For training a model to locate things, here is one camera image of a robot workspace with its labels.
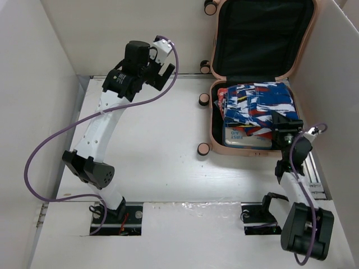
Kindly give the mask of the red white patterned garment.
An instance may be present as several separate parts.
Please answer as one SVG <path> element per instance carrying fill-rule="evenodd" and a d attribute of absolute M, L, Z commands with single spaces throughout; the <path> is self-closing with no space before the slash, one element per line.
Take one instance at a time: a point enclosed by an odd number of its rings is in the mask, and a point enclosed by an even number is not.
<path fill-rule="evenodd" d="M 220 110 L 220 114 L 222 117 L 224 117 L 224 113 L 226 110 L 226 105 L 227 105 L 227 94 L 228 94 L 228 89 L 227 88 L 220 88 L 217 91 L 217 96 L 218 96 L 218 108 Z"/>

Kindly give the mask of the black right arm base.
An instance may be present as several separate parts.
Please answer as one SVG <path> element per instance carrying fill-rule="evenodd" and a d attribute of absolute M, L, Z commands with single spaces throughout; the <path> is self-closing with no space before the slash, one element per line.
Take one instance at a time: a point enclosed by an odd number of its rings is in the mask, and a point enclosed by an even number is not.
<path fill-rule="evenodd" d="M 241 202 L 240 219 L 245 235 L 281 235 L 282 229 L 269 211 L 272 200 L 289 201 L 284 195 L 269 192 L 261 202 Z"/>

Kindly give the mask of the white first aid tin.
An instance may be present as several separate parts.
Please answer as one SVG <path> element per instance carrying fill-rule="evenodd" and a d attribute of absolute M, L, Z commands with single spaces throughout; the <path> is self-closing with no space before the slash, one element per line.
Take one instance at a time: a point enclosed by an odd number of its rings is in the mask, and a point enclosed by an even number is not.
<path fill-rule="evenodd" d="M 272 140 L 262 136 L 248 136 L 245 131 L 223 127 L 223 145 L 241 149 L 270 150 Z"/>

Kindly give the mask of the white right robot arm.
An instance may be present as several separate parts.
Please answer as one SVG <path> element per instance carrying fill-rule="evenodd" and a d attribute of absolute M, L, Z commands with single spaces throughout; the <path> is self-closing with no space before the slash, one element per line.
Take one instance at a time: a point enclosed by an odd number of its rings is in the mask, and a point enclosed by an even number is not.
<path fill-rule="evenodd" d="M 309 190 L 303 164 L 312 151 L 314 139 L 328 129 L 319 124 L 308 129 L 303 121 L 291 119 L 278 112 L 271 114 L 273 142 L 281 151 L 275 176 L 284 195 L 268 193 L 259 207 L 260 216 L 267 221 L 274 218 L 280 226 L 280 244 L 292 252 L 296 262 L 304 266 L 310 258 L 327 258 L 334 226 L 334 215 L 321 208 Z"/>

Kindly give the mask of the blue white patterned garment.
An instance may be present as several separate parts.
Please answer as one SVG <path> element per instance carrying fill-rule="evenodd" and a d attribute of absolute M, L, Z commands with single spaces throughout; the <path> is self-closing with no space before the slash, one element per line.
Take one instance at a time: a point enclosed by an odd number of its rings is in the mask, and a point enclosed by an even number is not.
<path fill-rule="evenodd" d="M 248 136 L 271 137 L 272 111 L 299 119 L 291 92 L 282 82 L 238 84 L 228 89 L 223 122 L 225 127 Z"/>

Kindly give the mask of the pink hard-shell suitcase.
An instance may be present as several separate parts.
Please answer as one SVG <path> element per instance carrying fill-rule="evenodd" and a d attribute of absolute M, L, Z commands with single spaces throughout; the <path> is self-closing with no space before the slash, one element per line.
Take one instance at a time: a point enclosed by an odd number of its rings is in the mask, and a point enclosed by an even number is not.
<path fill-rule="evenodd" d="M 199 102 L 209 106 L 209 150 L 222 155 L 280 157 L 275 148 L 260 150 L 223 143 L 224 129 L 216 108 L 217 91 L 246 82 L 274 82 L 297 68 L 315 24 L 319 1 L 205 1 L 204 12 L 216 16 L 213 52 L 200 63 L 215 77 Z"/>

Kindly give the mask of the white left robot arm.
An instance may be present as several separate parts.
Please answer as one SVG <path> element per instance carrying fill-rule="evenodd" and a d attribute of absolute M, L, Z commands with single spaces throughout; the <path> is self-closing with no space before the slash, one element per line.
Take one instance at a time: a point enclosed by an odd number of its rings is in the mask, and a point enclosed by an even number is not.
<path fill-rule="evenodd" d="M 162 75 L 159 73 L 172 50 L 171 42 L 160 37 L 152 44 L 136 40 L 127 43 L 124 59 L 104 80 L 95 110 L 98 116 L 90 120 L 74 149 L 63 153 L 62 160 L 70 171 L 104 200 L 105 215 L 112 222 L 124 218 L 126 201 L 113 180 L 115 168 L 104 162 L 107 146 L 124 106 L 132 103 L 143 84 L 162 90 L 175 69 L 169 64 Z"/>

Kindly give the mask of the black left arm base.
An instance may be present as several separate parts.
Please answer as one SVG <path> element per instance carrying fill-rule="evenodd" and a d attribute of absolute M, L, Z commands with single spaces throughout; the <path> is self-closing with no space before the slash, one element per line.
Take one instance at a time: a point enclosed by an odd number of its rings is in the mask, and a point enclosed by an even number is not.
<path fill-rule="evenodd" d="M 115 216 L 108 214 L 104 224 L 100 228 L 103 220 L 104 209 L 100 204 L 89 206 L 92 213 L 90 235 L 92 236 L 140 236 L 142 230 L 143 204 L 130 203 L 126 205 L 123 218 L 117 220 Z"/>

